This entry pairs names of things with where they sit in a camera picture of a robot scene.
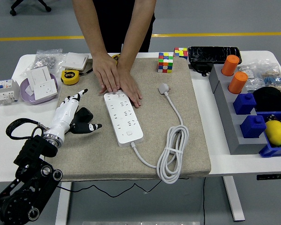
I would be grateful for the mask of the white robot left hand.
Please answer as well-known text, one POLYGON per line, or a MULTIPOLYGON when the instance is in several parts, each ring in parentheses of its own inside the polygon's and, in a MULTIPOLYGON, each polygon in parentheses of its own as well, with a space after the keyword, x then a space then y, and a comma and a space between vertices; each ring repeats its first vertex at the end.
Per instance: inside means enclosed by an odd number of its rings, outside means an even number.
POLYGON ((73 96, 68 96, 56 109, 51 126, 44 133, 44 139, 60 147, 65 134, 88 134, 102 127, 102 124, 91 124, 93 114, 85 107, 78 108, 81 97, 87 92, 81 90, 73 96))

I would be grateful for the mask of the person's left hand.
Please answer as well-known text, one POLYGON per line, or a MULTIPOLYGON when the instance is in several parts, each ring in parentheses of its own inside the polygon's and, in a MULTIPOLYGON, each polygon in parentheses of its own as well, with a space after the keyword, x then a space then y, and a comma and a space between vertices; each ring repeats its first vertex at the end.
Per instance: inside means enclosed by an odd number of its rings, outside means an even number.
POLYGON ((126 93, 136 108, 141 106, 142 95, 137 82, 132 77, 130 70, 122 65, 117 65, 119 87, 126 93))

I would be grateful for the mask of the person's right hand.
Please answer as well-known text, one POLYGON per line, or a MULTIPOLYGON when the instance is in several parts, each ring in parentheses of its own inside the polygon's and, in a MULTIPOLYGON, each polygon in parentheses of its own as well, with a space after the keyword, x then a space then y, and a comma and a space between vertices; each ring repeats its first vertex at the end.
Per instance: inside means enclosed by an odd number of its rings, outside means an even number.
POLYGON ((116 61, 106 52, 92 55, 93 71, 101 87, 100 93, 116 92, 120 88, 116 61))

